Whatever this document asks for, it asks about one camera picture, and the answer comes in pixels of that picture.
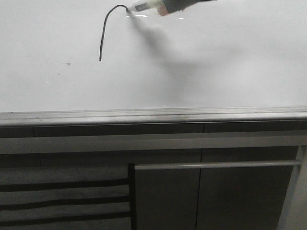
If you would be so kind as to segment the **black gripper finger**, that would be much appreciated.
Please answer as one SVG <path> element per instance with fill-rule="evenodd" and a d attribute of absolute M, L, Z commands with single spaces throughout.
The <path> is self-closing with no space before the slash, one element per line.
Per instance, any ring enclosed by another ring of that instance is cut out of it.
<path fill-rule="evenodd" d="M 183 11 L 189 6 L 199 2 L 207 2 L 210 0 L 165 0 L 164 15 L 168 15 L 177 11 Z"/>

